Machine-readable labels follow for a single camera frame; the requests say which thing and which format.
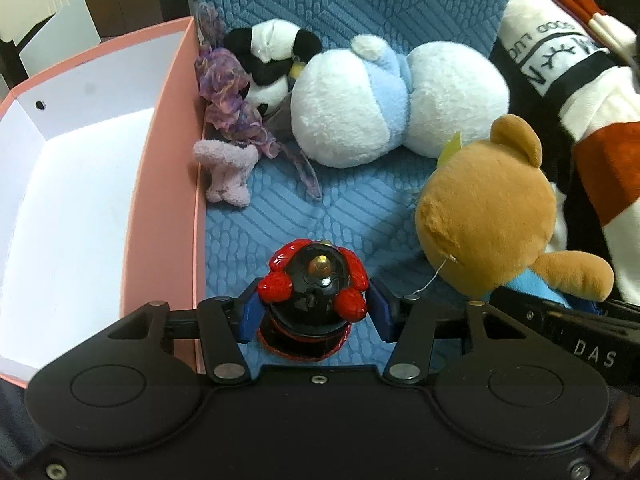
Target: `white string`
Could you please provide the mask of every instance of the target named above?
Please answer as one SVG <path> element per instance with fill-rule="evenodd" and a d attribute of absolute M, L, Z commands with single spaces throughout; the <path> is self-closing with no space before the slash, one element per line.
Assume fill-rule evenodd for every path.
<path fill-rule="evenodd" d="M 421 292 L 424 292 L 426 290 L 426 288 L 431 285 L 431 283 L 433 283 L 433 280 L 436 279 L 436 276 L 438 275 L 438 273 L 440 272 L 440 270 L 442 269 L 442 267 L 444 267 L 444 264 L 447 263 L 447 260 L 452 260 L 452 261 L 456 261 L 455 258 L 453 256 L 447 256 L 444 261 L 440 264 L 440 266 L 438 267 L 438 270 L 436 270 L 436 273 L 433 275 L 433 277 L 427 282 L 427 284 L 423 287 L 423 288 L 419 288 L 418 290 L 414 291 L 411 293 L 412 296 L 417 296 L 418 294 L 420 294 Z"/>

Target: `brown teddy bear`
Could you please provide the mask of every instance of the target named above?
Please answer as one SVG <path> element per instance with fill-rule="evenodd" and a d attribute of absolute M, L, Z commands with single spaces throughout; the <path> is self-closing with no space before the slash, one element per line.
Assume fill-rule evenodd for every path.
<path fill-rule="evenodd" d="M 556 198 L 540 170 L 542 147 L 520 117 L 492 124 L 490 140 L 460 148 L 422 190 L 415 225 L 422 249 L 460 293 L 488 300 L 498 286 L 568 306 L 562 293 L 603 301 L 614 275 L 580 251 L 545 253 Z"/>

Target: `teddy bear arm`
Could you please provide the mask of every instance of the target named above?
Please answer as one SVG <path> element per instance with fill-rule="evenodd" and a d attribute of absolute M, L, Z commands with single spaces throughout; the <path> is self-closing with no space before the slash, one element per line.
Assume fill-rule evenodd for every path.
<path fill-rule="evenodd" d="M 559 292 L 591 301 L 604 301 L 613 288 L 611 266 L 599 256 L 581 251 L 542 254 L 531 270 Z"/>

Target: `pink box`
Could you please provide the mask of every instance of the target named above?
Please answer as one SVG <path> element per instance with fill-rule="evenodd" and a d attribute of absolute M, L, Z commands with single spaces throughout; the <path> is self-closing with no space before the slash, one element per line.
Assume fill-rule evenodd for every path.
<path fill-rule="evenodd" d="M 147 301 L 204 295 L 204 106 L 192 18 L 107 41 L 0 104 L 0 376 L 44 365 Z M 194 342 L 177 354 L 194 366 Z"/>

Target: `white cardboard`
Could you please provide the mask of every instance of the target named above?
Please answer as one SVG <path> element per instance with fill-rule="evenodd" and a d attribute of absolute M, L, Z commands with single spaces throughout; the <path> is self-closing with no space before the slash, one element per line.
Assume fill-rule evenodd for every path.
<path fill-rule="evenodd" d="M 84 0 L 62 7 L 20 51 L 29 77 L 100 44 Z"/>
<path fill-rule="evenodd" d="M 153 108 L 182 32 L 174 32 L 77 66 L 27 90 L 18 101 L 45 137 Z M 36 108 L 42 101 L 45 110 Z"/>
<path fill-rule="evenodd" d="M 118 319 L 132 194 L 182 36 L 46 80 L 0 120 L 0 374 L 29 381 Z"/>

